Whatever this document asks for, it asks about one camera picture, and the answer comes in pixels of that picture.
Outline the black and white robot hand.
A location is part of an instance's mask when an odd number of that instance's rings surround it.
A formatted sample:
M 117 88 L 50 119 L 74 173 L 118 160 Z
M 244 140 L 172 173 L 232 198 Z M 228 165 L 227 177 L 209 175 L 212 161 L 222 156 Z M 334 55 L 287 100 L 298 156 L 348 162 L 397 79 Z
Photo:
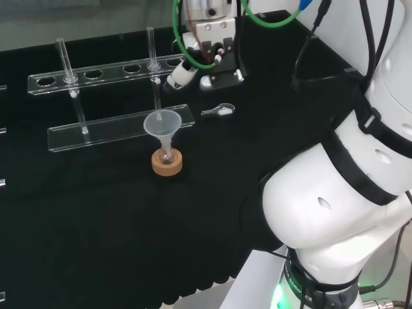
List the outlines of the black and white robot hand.
M 234 18 L 196 23 L 191 32 L 180 33 L 179 15 L 173 15 L 175 45 L 183 53 L 183 61 L 164 82 L 164 90 L 181 91 L 197 74 L 203 91 L 237 86 L 245 74 L 237 62 Z

